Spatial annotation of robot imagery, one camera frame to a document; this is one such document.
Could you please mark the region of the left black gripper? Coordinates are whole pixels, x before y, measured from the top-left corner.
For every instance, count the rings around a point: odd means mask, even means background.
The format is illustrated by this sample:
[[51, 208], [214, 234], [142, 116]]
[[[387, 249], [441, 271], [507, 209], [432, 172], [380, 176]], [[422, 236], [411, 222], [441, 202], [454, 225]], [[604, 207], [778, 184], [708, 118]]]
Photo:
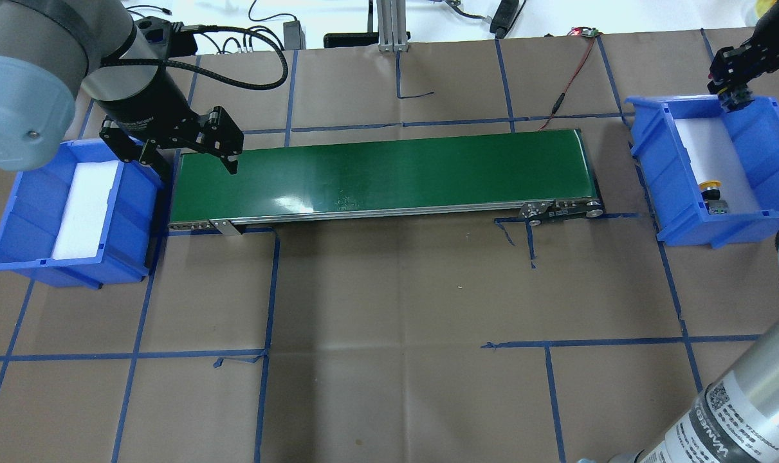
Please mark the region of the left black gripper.
[[236, 175], [243, 132], [228, 111], [215, 106], [196, 114], [169, 73], [168, 61], [110, 62], [93, 72], [93, 99], [107, 118], [98, 135], [116, 152], [142, 141], [139, 164], [168, 181], [171, 167], [160, 149], [190, 149], [219, 159]]

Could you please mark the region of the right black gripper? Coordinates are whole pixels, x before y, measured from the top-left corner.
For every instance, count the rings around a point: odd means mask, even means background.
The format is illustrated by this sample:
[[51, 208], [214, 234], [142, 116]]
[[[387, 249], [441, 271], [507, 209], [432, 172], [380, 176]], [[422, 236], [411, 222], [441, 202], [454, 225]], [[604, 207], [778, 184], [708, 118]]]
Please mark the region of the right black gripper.
[[779, 1], [756, 23], [750, 38], [737, 47], [717, 49], [710, 64], [708, 91], [731, 95], [764, 73], [779, 70]]

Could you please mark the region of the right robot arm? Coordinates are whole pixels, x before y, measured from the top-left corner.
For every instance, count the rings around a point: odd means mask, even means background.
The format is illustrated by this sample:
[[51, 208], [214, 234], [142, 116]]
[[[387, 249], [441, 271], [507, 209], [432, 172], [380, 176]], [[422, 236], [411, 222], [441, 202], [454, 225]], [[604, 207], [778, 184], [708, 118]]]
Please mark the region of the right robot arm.
[[[779, 267], [779, 107], [753, 96], [749, 82], [779, 69], [779, 1], [737, 47], [717, 50], [707, 96], [631, 96], [632, 155], [653, 200], [660, 241], [721, 247], [775, 235]], [[758, 208], [712, 214], [729, 188], [697, 177], [677, 122], [713, 120], [707, 135], [739, 162]], [[721, 376], [701, 390], [681, 418], [651, 444], [613, 462], [779, 462], [779, 319]]]

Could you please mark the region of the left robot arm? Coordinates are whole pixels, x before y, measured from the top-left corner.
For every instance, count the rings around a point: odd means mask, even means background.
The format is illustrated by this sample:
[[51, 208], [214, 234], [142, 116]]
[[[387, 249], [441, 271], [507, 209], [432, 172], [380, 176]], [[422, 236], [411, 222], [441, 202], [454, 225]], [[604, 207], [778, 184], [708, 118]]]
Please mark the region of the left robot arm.
[[0, 169], [56, 156], [84, 91], [104, 111], [99, 135], [116, 159], [168, 179], [163, 149], [206, 152], [237, 171], [243, 134], [222, 107], [197, 114], [168, 74], [194, 55], [180, 23], [134, 19], [118, 1], [0, 1]]

